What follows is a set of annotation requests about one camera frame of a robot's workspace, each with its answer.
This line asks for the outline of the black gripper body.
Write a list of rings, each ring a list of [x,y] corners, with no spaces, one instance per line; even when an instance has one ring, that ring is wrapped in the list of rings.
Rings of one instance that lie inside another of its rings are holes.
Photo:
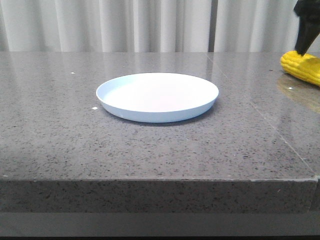
[[[298,0],[293,11],[295,14],[311,22],[320,21],[320,1],[319,0]]]

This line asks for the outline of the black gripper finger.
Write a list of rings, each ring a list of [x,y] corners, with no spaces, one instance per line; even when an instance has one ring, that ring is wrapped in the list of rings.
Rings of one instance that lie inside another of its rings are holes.
[[[320,21],[300,18],[297,40],[294,47],[295,51],[299,55],[304,56],[319,34]]]

